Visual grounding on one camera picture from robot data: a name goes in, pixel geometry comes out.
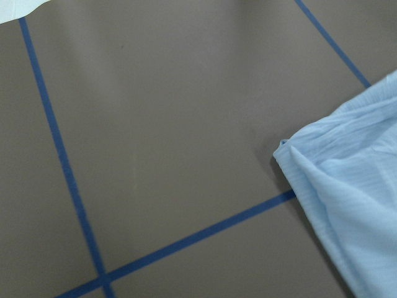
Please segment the light blue button shirt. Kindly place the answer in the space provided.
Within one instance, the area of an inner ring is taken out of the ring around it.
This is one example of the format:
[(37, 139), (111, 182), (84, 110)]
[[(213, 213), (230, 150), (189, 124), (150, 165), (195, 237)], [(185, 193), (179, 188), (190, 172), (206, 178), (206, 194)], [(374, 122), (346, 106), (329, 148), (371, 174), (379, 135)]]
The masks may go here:
[(356, 297), (396, 296), (396, 73), (282, 140), (274, 158)]

